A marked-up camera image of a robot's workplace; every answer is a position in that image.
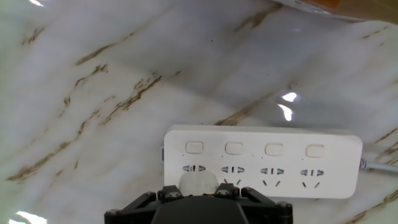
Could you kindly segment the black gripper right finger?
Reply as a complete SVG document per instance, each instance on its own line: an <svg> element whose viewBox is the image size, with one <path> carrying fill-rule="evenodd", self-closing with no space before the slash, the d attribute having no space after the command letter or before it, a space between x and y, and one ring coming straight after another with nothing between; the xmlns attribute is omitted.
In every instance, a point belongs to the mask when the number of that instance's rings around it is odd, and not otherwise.
<svg viewBox="0 0 398 224"><path fill-rule="evenodd" d="M293 224L293 205L274 202L251 187L239 188L222 183L215 190L215 197L235 202L239 217L247 223Z"/></svg>

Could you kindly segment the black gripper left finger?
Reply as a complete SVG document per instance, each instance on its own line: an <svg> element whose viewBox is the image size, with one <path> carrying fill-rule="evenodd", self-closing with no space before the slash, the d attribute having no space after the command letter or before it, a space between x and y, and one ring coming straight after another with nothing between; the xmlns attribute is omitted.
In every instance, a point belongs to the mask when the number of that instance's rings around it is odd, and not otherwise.
<svg viewBox="0 0 398 224"><path fill-rule="evenodd" d="M158 192L148 191L123 209L111 209L104 214L105 224L151 223L155 212L165 203L183 198L176 185L165 186Z"/></svg>

